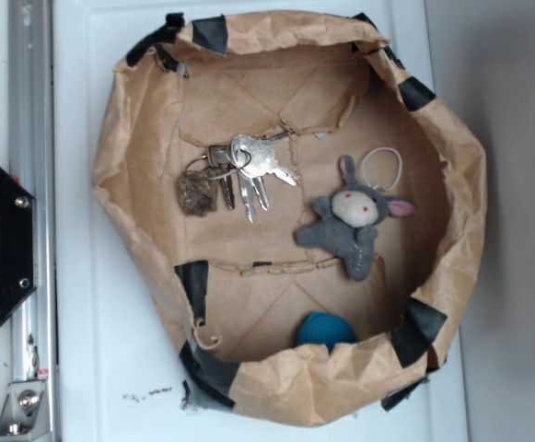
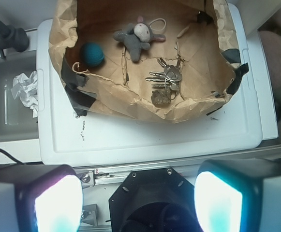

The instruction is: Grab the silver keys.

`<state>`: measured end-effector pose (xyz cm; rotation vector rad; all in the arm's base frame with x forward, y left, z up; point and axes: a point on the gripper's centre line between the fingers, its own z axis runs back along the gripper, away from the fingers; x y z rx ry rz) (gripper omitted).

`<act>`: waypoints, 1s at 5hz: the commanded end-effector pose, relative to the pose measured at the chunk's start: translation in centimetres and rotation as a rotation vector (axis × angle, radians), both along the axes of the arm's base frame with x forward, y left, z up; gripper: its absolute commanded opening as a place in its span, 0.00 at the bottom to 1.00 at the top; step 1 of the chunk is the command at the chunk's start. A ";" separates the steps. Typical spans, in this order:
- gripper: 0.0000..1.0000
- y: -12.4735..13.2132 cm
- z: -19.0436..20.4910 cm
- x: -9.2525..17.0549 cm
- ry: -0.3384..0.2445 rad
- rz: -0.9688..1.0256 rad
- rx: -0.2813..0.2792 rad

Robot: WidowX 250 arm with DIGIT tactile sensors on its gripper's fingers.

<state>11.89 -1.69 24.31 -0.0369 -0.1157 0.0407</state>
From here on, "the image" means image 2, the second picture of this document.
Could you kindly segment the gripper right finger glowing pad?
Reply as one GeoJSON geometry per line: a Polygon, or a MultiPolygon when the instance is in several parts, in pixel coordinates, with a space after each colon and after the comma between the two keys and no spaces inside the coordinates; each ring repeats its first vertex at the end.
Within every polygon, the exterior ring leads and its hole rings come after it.
{"type": "Polygon", "coordinates": [[[281,232],[281,158],[208,159],[194,202],[205,232],[281,232]]]}

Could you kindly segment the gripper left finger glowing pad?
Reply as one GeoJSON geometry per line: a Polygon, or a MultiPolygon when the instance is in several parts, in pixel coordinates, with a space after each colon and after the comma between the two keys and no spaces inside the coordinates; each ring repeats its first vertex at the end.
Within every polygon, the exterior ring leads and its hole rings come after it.
{"type": "Polygon", "coordinates": [[[69,165],[0,165],[0,232],[76,232],[83,191],[69,165]]]}

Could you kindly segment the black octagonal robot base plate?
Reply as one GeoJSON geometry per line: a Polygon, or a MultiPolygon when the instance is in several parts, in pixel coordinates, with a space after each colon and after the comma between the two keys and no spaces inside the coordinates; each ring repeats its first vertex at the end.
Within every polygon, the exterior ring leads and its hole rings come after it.
{"type": "Polygon", "coordinates": [[[194,185],[170,170],[131,174],[109,198],[114,232],[200,232],[194,206],[194,185]]]}

